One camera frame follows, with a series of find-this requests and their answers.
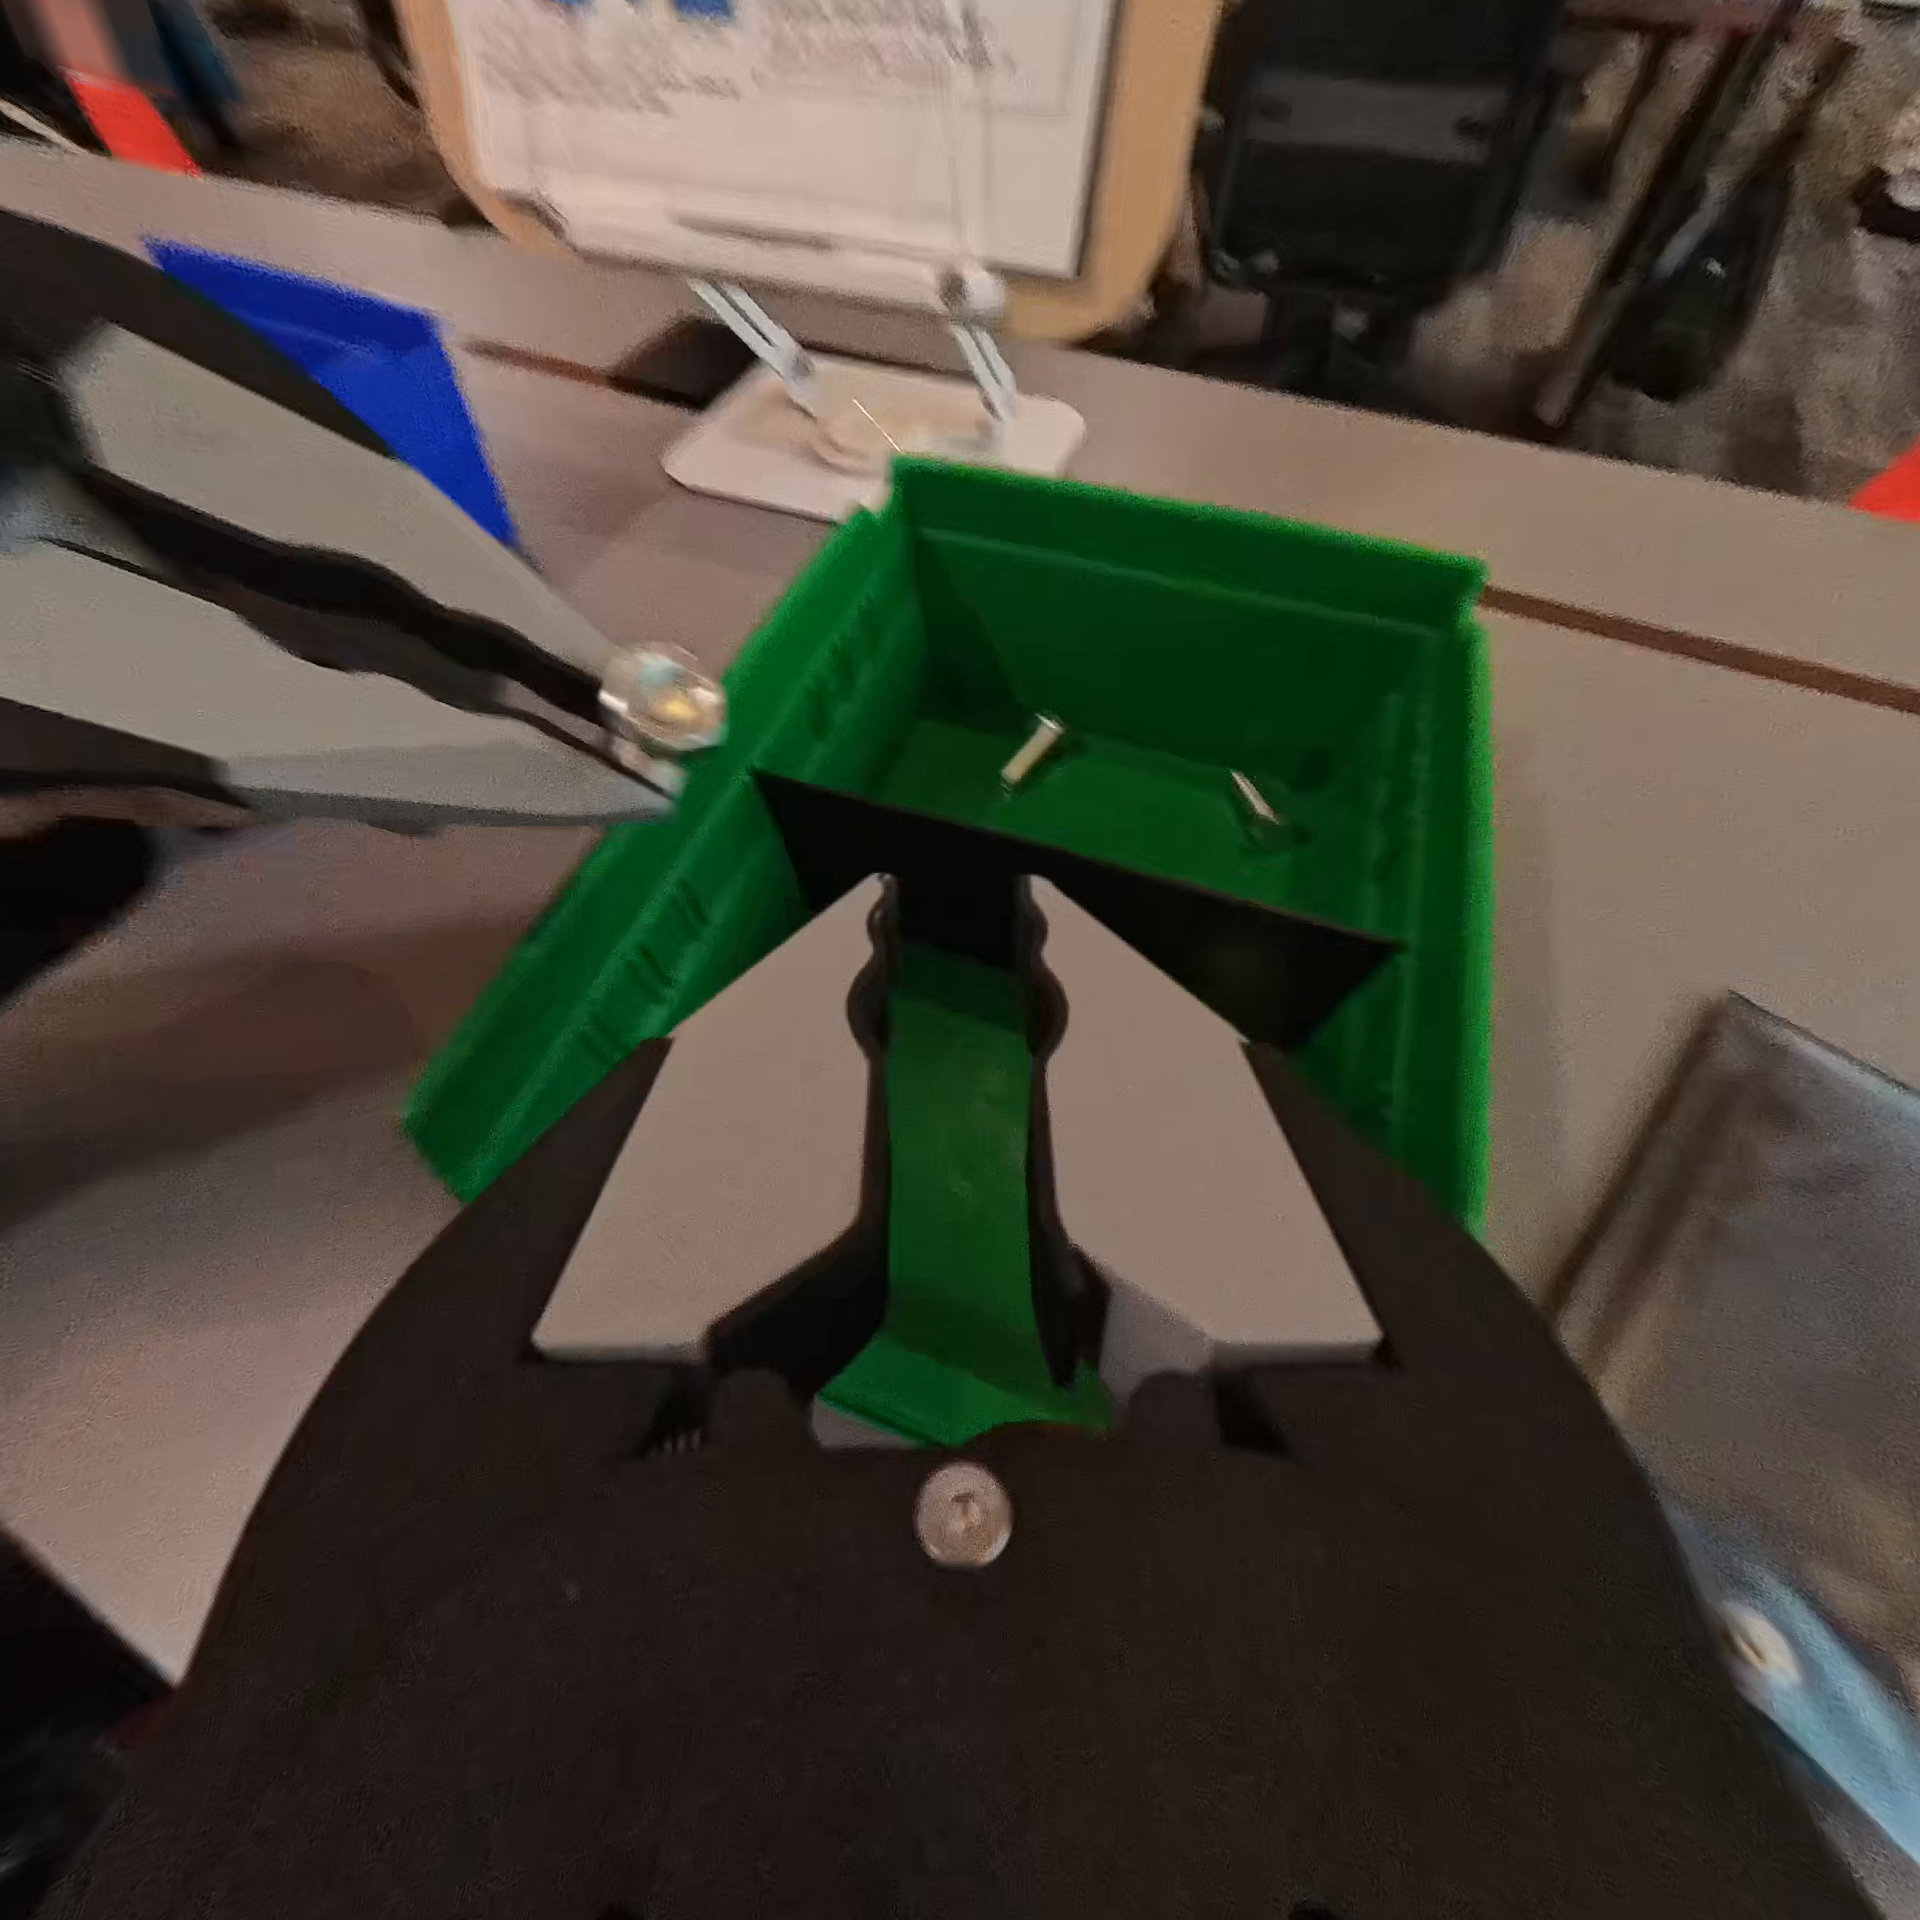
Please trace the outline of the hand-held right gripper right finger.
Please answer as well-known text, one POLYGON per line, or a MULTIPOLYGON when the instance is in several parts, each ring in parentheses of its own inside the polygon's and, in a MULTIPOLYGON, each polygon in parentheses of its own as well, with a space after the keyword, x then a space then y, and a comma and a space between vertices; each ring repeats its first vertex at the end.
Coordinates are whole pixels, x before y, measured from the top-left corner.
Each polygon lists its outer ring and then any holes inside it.
POLYGON ((1382 1331, 1241 1035, 1054 882, 1025 891, 1063 996, 1049 1179, 1104 1292, 1098 1381, 1373 1358, 1382 1331))

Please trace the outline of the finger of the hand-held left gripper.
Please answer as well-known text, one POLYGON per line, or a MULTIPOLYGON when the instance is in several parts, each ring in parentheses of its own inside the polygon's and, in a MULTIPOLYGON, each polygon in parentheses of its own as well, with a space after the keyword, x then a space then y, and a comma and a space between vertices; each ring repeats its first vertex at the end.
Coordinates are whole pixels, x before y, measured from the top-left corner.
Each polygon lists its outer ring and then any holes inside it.
POLYGON ((676 764, 604 726, 607 640, 464 513, 252 584, 108 513, 4 513, 4 809, 397 833, 630 825, 676 764))
POLYGON ((50 451, 164 584, 298 658, 607 732, 584 625, 392 458, 111 324, 50 360, 50 451))

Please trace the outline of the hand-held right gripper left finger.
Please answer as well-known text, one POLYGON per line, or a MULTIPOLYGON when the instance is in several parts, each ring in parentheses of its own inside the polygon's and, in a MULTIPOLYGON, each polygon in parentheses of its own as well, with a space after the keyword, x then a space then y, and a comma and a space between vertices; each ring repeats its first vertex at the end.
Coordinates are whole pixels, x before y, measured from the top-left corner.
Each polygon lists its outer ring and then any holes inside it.
POLYGON ((535 1325, 549 1361, 818 1395, 884 1308, 896 889, 863 878, 690 1016, 535 1325))

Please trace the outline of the blue plastic bin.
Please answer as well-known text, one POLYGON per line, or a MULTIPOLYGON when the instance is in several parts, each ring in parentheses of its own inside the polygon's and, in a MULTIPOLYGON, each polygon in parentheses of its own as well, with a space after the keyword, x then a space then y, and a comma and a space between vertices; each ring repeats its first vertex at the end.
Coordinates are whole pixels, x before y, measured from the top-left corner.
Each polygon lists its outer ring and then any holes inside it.
POLYGON ((432 314, 153 235, 143 249, 154 267, 296 363, 493 540, 518 546, 486 441, 432 314))

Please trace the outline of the steel hex nut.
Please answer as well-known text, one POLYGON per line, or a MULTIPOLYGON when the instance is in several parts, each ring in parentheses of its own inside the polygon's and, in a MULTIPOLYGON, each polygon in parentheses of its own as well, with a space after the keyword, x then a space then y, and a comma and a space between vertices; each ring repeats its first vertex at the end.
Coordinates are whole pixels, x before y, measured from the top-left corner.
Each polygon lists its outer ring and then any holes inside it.
POLYGON ((694 660, 664 650, 613 658, 598 693, 604 726, 637 749, 682 760, 718 748, 728 698, 694 660))

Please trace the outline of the green plastic bin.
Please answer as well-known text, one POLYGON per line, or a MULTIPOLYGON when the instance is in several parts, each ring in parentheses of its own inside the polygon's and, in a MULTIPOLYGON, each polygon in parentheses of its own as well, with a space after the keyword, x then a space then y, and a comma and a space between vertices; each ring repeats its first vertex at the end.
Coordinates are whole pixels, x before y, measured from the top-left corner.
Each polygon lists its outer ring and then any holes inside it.
MULTIPOLYGON (((673 811, 600 838, 415 1092, 408 1132, 462 1200, 609 1075, 637 1101, 535 1280, 532 1353, 549 1361, 536 1322, 664 1042, 820 915, 756 773, 1401 942, 1304 1048, 1241 1041, 1254 1076, 1287 1061, 1474 1227, 1493 996, 1478 595, 1476 562, 1404 544, 898 468, 890 501, 829 537, 727 669, 732 732, 673 811), (1039 713, 1068 738, 1002 793, 1039 713), (1228 771, 1288 816, 1285 845, 1241 833, 1228 771)), ((1096 1376, 1104 1292, 1052 1197, 1045 1064, 1064 1002, 1037 915, 1025 931, 1037 947, 1002 972, 910 945, 896 918, 884 1308, 818 1395, 935 1446, 1098 1426, 1133 1390, 1096 1376)))

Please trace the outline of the orange traffic cone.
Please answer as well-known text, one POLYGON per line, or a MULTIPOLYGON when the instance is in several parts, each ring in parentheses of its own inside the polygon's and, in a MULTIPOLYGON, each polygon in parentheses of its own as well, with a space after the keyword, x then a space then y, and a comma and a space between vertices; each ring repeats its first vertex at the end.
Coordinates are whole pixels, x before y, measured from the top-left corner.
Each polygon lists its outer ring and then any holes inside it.
POLYGON ((70 64, 58 67, 58 78, 109 158, 167 177, 200 171, 177 133, 134 83, 70 64))

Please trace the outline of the printed instruction sheet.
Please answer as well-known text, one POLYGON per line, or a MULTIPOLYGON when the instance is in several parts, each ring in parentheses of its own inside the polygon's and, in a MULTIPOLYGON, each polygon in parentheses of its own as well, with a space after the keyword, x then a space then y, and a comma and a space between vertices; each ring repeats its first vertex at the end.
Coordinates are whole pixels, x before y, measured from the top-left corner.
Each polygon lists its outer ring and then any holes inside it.
POLYGON ((1119 4, 447 4, 482 182, 583 253, 1080 269, 1119 4))

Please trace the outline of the black bag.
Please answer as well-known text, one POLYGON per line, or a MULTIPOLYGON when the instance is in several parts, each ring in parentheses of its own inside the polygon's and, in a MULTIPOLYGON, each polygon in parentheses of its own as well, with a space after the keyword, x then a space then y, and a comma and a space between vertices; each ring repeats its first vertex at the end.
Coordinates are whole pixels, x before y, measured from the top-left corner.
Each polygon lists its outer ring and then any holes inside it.
POLYGON ((1628 310, 1608 377, 1657 403, 1706 390, 1744 342, 1792 212, 1794 162, 1756 166, 1658 257, 1628 310))

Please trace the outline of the black office chair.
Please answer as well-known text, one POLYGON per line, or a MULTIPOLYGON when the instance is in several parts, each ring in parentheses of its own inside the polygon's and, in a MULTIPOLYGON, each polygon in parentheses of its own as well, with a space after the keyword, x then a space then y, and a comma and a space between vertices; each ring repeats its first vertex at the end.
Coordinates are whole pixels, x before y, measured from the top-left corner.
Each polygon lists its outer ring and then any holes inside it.
POLYGON ((1414 330, 1490 272, 1559 106, 1560 3, 1252 3, 1196 140, 1207 283, 1261 302, 1191 371, 1442 424, 1414 330))

